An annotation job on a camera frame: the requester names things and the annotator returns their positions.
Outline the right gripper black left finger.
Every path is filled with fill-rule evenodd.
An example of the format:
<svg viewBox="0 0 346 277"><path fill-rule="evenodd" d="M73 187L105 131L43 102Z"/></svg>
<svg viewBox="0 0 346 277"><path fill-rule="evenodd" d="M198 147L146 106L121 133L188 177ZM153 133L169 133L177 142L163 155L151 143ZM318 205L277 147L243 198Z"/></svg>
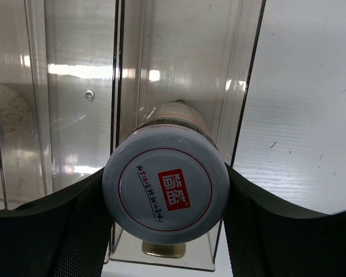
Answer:
<svg viewBox="0 0 346 277"><path fill-rule="evenodd" d="M0 276L100 276L112 227L102 176L0 210Z"/></svg>

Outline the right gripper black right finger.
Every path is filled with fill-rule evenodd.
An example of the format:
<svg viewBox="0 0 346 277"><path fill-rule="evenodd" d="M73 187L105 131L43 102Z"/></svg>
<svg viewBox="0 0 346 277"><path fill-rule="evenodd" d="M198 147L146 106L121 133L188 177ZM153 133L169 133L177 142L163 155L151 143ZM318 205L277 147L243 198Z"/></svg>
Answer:
<svg viewBox="0 0 346 277"><path fill-rule="evenodd" d="M233 276L346 276L346 211L298 206L226 168L223 219Z"/></svg>

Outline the white-lid red-label jar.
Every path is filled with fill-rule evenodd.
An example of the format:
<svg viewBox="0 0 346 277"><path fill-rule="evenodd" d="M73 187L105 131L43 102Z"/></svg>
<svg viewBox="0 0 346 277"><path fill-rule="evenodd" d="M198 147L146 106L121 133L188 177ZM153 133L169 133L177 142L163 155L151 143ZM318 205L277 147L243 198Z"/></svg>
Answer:
<svg viewBox="0 0 346 277"><path fill-rule="evenodd" d="M213 228L227 205L230 179L202 115L176 101L155 107L113 151L102 188L121 228L168 245Z"/></svg>

